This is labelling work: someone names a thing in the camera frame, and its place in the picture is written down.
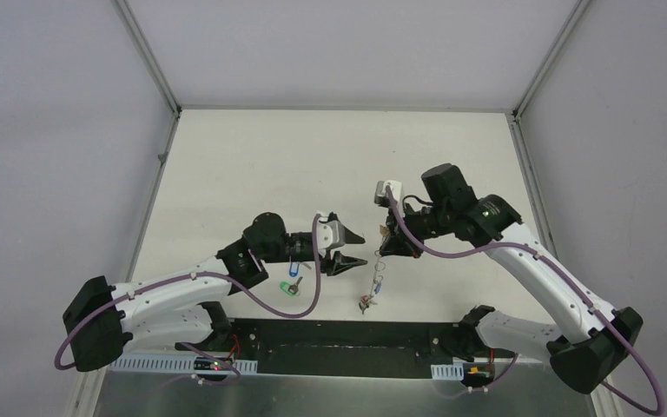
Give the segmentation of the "blue tag key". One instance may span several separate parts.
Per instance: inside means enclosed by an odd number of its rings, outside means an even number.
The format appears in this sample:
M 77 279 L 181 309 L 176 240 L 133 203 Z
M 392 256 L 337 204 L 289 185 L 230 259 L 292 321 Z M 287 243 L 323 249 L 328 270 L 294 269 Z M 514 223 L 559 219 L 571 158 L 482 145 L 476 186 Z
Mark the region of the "blue tag key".
M 288 276 L 291 278 L 297 278 L 300 275 L 300 266 L 301 264 L 297 261 L 289 262 Z

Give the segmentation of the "black robot base mount plate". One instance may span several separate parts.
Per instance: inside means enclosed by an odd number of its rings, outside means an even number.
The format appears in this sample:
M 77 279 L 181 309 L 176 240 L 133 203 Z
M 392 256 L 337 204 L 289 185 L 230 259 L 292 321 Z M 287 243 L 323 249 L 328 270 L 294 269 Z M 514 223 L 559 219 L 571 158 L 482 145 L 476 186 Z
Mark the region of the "black robot base mount plate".
M 235 319 L 197 342 L 206 352 L 256 361 L 260 374 L 426 379 L 433 365 L 487 360 L 452 323 Z

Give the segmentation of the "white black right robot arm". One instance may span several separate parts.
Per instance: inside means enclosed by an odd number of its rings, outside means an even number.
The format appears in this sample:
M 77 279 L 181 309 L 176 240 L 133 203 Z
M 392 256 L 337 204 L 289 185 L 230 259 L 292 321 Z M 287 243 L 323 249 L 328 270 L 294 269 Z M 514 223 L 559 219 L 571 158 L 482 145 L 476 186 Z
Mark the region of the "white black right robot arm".
M 590 291 L 502 197 L 478 198 L 457 166 L 441 164 L 422 174 L 421 181 L 430 202 L 419 210 L 405 202 L 400 182 L 378 182 L 374 202 L 388 210 L 380 254 L 437 255 L 426 240 L 453 235 L 509 272 L 552 319 L 541 323 L 489 306 L 473 308 L 457 324 L 454 355 L 469 359 L 489 348 L 509 350 L 548 364 L 576 392 L 594 391 L 628 356 L 644 325 L 641 315 Z

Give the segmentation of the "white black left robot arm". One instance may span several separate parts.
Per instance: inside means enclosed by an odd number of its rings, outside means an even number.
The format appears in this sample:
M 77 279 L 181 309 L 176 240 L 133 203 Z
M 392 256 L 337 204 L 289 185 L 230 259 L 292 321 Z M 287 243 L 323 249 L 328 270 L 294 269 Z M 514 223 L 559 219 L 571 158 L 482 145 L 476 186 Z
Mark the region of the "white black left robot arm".
M 220 351 L 229 343 L 231 331 L 221 304 L 238 293 L 281 318 L 305 317 L 320 300 L 323 276 L 366 265 L 365 260 L 340 252 L 346 245 L 365 241 L 335 213 L 317 214 L 308 231 L 289 232 L 279 215 L 264 212 L 238 240 L 179 272 L 124 283 L 93 277 L 63 312 L 66 338 L 54 366 L 85 373 L 108 366 L 130 350 L 162 346 Z M 284 313 L 252 293 L 269 277 L 266 265 L 277 263 L 310 266 L 314 295 L 303 312 Z

